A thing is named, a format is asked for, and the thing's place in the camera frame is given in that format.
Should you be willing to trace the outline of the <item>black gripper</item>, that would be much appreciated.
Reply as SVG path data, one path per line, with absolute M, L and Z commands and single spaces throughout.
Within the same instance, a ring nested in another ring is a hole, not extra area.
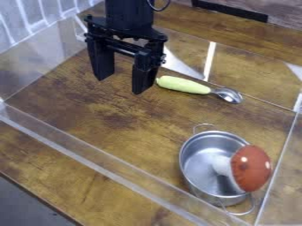
M 166 61 L 167 36 L 152 27 L 120 30 L 109 27 L 105 18 L 88 15 L 85 43 L 93 74 L 104 80 L 115 73 L 115 53 L 135 59 L 132 93 L 142 94 L 152 85 L 158 67 Z

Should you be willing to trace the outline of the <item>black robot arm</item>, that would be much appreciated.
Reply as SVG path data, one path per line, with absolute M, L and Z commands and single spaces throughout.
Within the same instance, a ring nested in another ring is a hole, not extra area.
M 155 83 L 166 62 L 166 34 L 152 28 L 155 0 L 105 0 L 105 16 L 88 14 L 85 43 L 93 74 L 104 80 L 115 74 L 115 53 L 134 58 L 132 93 L 142 94 Z

